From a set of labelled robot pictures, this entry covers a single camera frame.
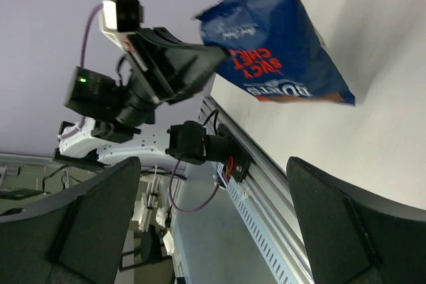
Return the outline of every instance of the black bracket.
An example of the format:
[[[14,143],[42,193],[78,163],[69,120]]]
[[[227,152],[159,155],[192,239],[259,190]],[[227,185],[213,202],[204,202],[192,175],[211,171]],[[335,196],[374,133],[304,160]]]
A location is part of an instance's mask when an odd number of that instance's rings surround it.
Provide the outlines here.
[[[64,129],[68,126],[73,126],[74,124],[67,121],[62,121],[61,126],[59,127],[58,134],[62,134]],[[70,156],[63,156],[59,152],[59,148],[55,148],[53,152],[52,160],[55,162],[59,162],[62,164],[66,164],[68,166],[74,166],[76,168],[80,168],[82,170],[89,171],[100,171],[103,170],[105,165],[97,161],[97,153],[96,150],[90,151],[84,158],[77,159],[72,158]]]
[[[232,141],[232,148],[230,155],[234,158],[234,167],[231,171],[231,176],[237,181],[241,182],[244,180],[248,173],[248,168],[252,163],[252,157],[247,153],[239,141],[235,139],[231,131],[224,125],[219,124],[218,136],[229,138]]]

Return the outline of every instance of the white table surface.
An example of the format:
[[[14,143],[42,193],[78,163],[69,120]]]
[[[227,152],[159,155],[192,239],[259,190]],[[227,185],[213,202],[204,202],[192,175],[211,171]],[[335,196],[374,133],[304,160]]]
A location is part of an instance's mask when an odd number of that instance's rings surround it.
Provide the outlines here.
[[[217,76],[215,100],[283,168],[298,156],[426,209],[426,0],[302,0],[354,107],[258,102]]]

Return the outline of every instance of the red wire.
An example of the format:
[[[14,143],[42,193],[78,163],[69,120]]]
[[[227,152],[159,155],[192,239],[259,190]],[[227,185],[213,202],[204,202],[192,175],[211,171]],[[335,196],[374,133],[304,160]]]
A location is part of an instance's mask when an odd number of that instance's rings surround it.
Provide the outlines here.
[[[228,159],[228,165],[226,166],[226,177],[229,181],[229,179],[231,178],[231,174],[232,174],[232,170],[234,169],[234,157],[230,156]]]

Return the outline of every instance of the blue chip bag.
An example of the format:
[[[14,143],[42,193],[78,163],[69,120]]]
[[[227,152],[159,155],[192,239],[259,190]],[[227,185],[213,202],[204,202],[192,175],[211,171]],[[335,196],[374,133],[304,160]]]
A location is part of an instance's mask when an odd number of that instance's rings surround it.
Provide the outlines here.
[[[231,53],[216,72],[258,100],[355,104],[300,0],[224,0],[196,18]]]

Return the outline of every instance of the cable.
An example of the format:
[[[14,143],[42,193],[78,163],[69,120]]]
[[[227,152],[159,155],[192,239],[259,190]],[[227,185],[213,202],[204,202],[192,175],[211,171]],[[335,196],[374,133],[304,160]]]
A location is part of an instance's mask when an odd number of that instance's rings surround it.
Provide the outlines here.
[[[77,183],[81,183],[82,181],[80,181],[79,179],[74,178],[72,175],[68,175],[71,179],[73,179],[75,182]]]
[[[149,169],[146,169],[146,170],[142,171],[140,173],[140,176],[149,176],[149,175],[151,175],[153,173],[155,173],[155,168],[149,168]],[[171,176],[172,172],[167,172],[167,170],[165,170],[165,169],[157,168],[157,174],[161,174],[162,176]],[[184,180],[184,181],[187,180],[186,176],[183,176],[182,174],[177,174],[176,173],[174,176],[177,176],[178,178],[180,178],[181,180]]]
[[[219,116],[219,110],[215,114],[214,120],[213,120],[213,130],[214,130],[214,134],[216,134],[216,135],[218,134],[218,127],[216,126],[217,122],[218,122],[218,116]]]
[[[119,58],[119,60],[117,61],[117,65],[115,66],[115,71],[117,72],[118,77],[120,79],[120,86],[122,86],[121,66],[125,60],[126,60],[126,54],[124,54],[123,56]]]
[[[68,168],[68,165],[64,165],[61,166],[58,170],[53,171],[52,173],[50,173],[48,176],[45,176],[42,180],[41,180],[41,191],[45,191],[46,188],[46,181],[50,178],[52,178],[56,173],[58,173],[61,170],[64,170],[65,168]]]
[[[93,8],[91,14],[89,15],[89,18],[87,19],[85,34],[83,36],[83,44],[81,45],[81,55],[80,55],[80,67],[81,68],[85,67],[87,39],[89,38],[89,31],[91,29],[93,19],[95,19],[95,16],[97,15],[97,13],[99,11],[102,10],[102,8],[103,8],[103,4],[102,3],[98,4],[95,8]],[[68,132],[66,134],[58,135],[58,138],[57,138],[58,142],[66,139],[66,138],[70,138],[71,136],[74,136],[74,134],[76,134],[77,132],[80,132],[81,129],[83,128],[83,126],[85,125],[85,123],[86,123],[86,117],[83,116],[81,118],[80,122],[76,123],[75,128],[73,128],[70,132]]]
[[[66,177],[67,176],[65,174],[63,174],[61,176],[62,190],[65,190],[67,188],[67,186],[65,185],[65,182],[64,182],[64,178],[66,178]]]
[[[91,14],[89,15],[89,18],[86,22],[86,29],[85,29],[85,35],[83,36],[83,44],[81,46],[81,55],[80,55],[80,67],[85,67],[85,59],[86,59],[86,47],[87,47],[87,39],[89,38],[89,31],[91,30],[91,25],[93,22],[93,19],[95,19],[95,16],[99,11],[101,11],[103,8],[103,4],[100,3],[95,6],[95,8],[92,9]]]
[[[169,199],[170,199],[170,203],[172,204],[172,206],[173,206],[176,210],[178,210],[179,212],[182,212],[182,213],[195,213],[195,212],[198,212],[198,211],[200,211],[202,208],[204,208],[205,206],[207,206],[207,204],[209,204],[209,203],[210,203],[210,201],[212,201],[213,197],[216,195],[217,191],[219,190],[219,181],[216,181],[216,186],[214,187],[214,190],[213,190],[213,192],[212,192],[212,195],[211,195],[211,196],[209,196],[209,197],[208,197],[208,199],[207,199],[207,200],[206,200],[203,204],[201,204],[200,206],[198,206],[197,208],[192,209],[192,210],[182,210],[180,207],[178,207],[178,206],[176,205],[176,202],[174,201],[174,199],[173,199],[173,195],[172,195],[172,184],[173,184],[173,179],[174,179],[174,176],[176,175],[176,171],[177,171],[177,169],[178,169],[178,167],[179,167],[179,163],[180,163],[180,160],[179,160],[179,161],[177,161],[176,166],[175,166],[175,167],[174,167],[174,169],[173,169],[172,176],[170,177],[170,184],[168,185],[168,197],[169,197]]]
[[[232,170],[233,170],[233,169],[234,169],[234,157],[233,157],[233,156],[230,156],[230,157],[229,157],[229,159],[228,159],[228,163],[227,163],[227,165],[226,165],[226,178],[228,179],[228,181],[229,181],[229,179],[231,178],[231,174],[232,174]]]
[[[203,122],[202,126],[205,126],[207,124],[207,122],[214,116],[214,121],[213,121],[213,130],[214,133],[217,134],[218,133],[218,129],[216,128],[216,123],[218,121],[218,116],[219,116],[219,110],[218,109],[214,109],[212,111],[212,113],[210,113],[208,115],[208,117],[205,119],[205,121]]]

